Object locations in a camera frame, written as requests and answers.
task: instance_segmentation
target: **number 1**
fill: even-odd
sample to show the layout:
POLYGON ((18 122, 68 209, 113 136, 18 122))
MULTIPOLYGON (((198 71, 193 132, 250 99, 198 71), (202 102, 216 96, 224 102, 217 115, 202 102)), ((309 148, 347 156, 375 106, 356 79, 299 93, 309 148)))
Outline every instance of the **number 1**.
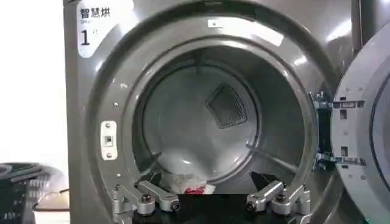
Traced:
POLYGON ((87 30, 83 30, 82 33, 84 34, 84 43, 82 43, 81 45, 83 45, 83 46, 90 45, 90 44, 88 43, 87 30))

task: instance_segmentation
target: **door hinge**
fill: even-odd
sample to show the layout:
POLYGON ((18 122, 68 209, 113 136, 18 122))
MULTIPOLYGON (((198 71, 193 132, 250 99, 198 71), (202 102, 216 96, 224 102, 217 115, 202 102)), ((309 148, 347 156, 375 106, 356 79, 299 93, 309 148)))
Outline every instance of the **door hinge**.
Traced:
POLYGON ((366 166, 365 160, 361 158, 333 156, 330 139, 330 116, 332 109, 361 108, 364 106, 364 101, 346 101, 346 99, 340 99, 342 101, 331 102, 329 97, 323 91, 317 93, 315 96, 309 93, 309 97, 317 113, 319 138, 317 154, 313 163, 313 170, 316 170, 317 167, 322 170, 332 170, 335 167, 335 164, 345 166, 366 166))
POLYGON ((318 152, 314 163, 316 163, 323 170, 327 170, 328 164, 366 166, 366 161, 364 159, 348 156, 333 156, 332 153, 328 152, 318 152))

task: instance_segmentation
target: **open door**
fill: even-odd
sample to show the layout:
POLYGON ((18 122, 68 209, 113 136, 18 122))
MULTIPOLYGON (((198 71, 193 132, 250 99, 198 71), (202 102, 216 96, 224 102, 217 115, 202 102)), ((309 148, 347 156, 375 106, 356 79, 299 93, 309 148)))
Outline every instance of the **open door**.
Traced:
POLYGON ((351 64, 331 114, 337 169, 369 223, 390 222, 389 41, 387 24, 351 64))

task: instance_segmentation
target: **white label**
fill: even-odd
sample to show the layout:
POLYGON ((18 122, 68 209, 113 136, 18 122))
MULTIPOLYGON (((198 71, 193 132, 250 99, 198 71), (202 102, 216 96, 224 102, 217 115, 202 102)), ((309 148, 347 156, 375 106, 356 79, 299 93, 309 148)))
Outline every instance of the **white label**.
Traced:
POLYGON ((100 146, 103 160, 116 160, 118 148, 116 143, 116 122, 103 121, 100 127, 100 146))
POLYGON ((280 46, 284 36, 258 22, 249 22, 240 18, 218 18, 207 20, 207 26, 214 29, 224 29, 227 32, 247 33, 252 32, 254 35, 270 42, 275 46, 280 46))
POLYGON ((131 0, 83 0, 77 5, 77 48, 91 57, 107 34, 134 8, 131 0))
POLYGON ((209 19, 207 21, 207 26, 210 28, 223 28, 224 23, 221 19, 209 19))

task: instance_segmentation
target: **screw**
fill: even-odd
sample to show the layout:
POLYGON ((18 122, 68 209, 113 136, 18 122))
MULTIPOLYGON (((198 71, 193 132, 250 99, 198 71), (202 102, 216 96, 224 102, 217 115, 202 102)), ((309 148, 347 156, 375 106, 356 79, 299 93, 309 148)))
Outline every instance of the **screw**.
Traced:
POLYGON ((172 202, 171 210, 174 212, 177 212, 178 210, 180 210, 180 202, 178 202, 178 201, 172 202))
POLYGON ((142 195, 141 201, 142 202, 149 202, 152 199, 152 197, 149 194, 142 195))
POLYGON ((286 200, 286 196, 284 194, 278 194, 275 199, 277 202, 284 202, 286 200))
POLYGON ((250 212, 255 212, 256 211, 256 206, 253 202, 248 202, 248 204, 246 204, 246 209, 250 212))

